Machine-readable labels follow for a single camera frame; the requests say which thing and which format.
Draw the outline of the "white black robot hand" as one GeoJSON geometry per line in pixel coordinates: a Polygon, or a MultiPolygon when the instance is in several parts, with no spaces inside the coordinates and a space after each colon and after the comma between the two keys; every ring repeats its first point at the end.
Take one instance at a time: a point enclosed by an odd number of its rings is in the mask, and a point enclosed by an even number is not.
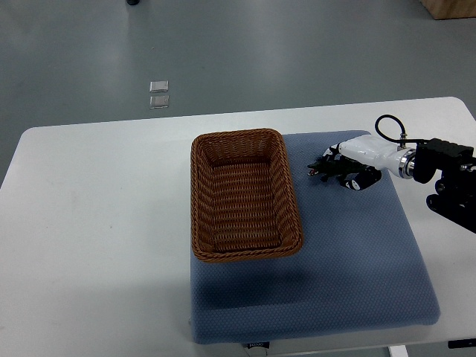
{"type": "Polygon", "coordinates": [[[332,145],[321,158],[345,167],[353,165],[356,171],[339,173],[337,180],[347,189],[365,190],[380,180],[383,169],[402,179],[410,179],[410,163],[415,154],[415,149],[373,135],[361,135],[332,145]]]}

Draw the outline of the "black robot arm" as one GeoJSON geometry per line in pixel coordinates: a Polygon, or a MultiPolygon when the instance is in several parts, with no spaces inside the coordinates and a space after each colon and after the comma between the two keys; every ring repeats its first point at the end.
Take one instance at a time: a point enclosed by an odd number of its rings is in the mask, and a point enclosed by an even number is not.
{"type": "Polygon", "coordinates": [[[430,210],[459,226],[475,232],[475,157],[474,148],[438,138],[413,139],[416,151],[410,169],[414,181],[426,184],[441,172],[435,193],[426,198],[430,210]]]}

